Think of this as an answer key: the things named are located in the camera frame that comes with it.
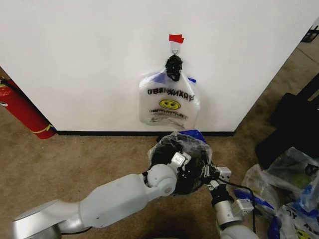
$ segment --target beige carpet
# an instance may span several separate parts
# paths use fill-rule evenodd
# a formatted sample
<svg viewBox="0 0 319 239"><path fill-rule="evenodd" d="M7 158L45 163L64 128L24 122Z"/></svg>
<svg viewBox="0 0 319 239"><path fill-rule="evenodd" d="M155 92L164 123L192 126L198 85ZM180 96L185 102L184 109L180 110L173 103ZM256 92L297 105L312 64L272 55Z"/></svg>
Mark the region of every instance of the beige carpet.
<svg viewBox="0 0 319 239"><path fill-rule="evenodd" d="M292 53L234 137L206 137L213 162L232 170L241 183L257 163L255 146L274 128L267 122L285 92L297 93L319 72L319 39L302 43ZM10 238L12 220L50 201L82 200L97 186L149 166L147 151L155 137L54 136L39 140L0 108L0 238ZM104 229L64 236L70 239L218 238L215 215L205 187L189 196L154 200L146 208ZM250 219L246 225L251 226ZM257 235L266 238L268 223L257 218Z"/></svg>

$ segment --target red tape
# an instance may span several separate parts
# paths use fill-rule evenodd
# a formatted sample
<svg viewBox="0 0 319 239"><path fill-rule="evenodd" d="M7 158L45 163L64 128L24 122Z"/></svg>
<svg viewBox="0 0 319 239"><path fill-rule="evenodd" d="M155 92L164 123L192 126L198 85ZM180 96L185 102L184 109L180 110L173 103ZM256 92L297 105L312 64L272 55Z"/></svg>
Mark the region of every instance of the red tape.
<svg viewBox="0 0 319 239"><path fill-rule="evenodd" d="M174 42L182 44L184 42L184 38L183 38L182 34L179 34L179 35L171 35L170 34L169 41L174 41Z"/></svg>

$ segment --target smiley face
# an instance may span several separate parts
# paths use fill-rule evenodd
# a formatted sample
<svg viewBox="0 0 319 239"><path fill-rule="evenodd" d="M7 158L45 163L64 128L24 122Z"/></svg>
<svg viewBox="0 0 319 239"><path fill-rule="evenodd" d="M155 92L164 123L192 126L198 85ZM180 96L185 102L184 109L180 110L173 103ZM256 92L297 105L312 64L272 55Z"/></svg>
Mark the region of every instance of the smiley face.
<svg viewBox="0 0 319 239"><path fill-rule="evenodd" d="M177 101L173 101L173 100L162 100L159 103L160 106L162 106L163 108L169 109L169 110L177 110L180 108L180 103L178 103Z"/></svg>

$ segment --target red fire extinguisher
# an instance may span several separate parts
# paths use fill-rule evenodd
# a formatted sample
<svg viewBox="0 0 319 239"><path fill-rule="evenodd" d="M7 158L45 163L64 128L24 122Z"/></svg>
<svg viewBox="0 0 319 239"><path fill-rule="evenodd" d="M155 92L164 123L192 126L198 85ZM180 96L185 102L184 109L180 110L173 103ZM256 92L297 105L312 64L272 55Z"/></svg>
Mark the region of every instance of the red fire extinguisher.
<svg viewBox="0 0 319 239"><path fill-rule="evenodd" d="M55 135L53 126L25 96L13 80L0 81L0 105L41 139Z"/></svg>

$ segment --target transparent plastic bag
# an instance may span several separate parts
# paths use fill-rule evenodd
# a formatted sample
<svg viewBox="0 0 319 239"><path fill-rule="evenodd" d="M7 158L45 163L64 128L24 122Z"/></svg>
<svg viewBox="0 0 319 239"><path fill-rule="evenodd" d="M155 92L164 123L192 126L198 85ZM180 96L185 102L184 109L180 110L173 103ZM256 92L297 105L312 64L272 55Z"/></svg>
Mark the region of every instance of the transparent plastic bag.
<svg viewBox="0 0 319 239"><path fill-rule="evenodd" d="M185 195L196 191L203 185L201 176L204 165L211 164L212 149L202 140L188 134L173 132L164 136L158 144L148 151L150 168L156 164L169 164L176 152L187 153L191 160L177 174L177 184L173 195Z"/></svg>
<svg viewBox="0 0 319 239"><path fill-rule="evenodd" d="M291 191L297 198L317 176L319 161L291 147L264 170L267 182Z"/></svg>
<svg viewBox="0 0 319 239"><path fill-rule="evenodd" d="M140 121L178 130L194 129L200 109L194 82L182 70L178 81L173 81L166 69L144 76L139 84Z"/></svg>
<svg viewBox="0 0 319 239"><path fill-rule="evenodd" d="M318 232L311 228L305 217L286 205L280 207L273 218L268 236L274 239L319 239Z"/></svg>
<svg viewBox="0 0 319 239"><path fill-rule="evenodd" d="M247 171L242 185L253 190L256 207L268 220L271 220L281 206L281 201L274 186L267 182L267 177L259 164L254 165ZM251 194L247 190L236 188L234 192L239 199L252 200Z"/></svg>

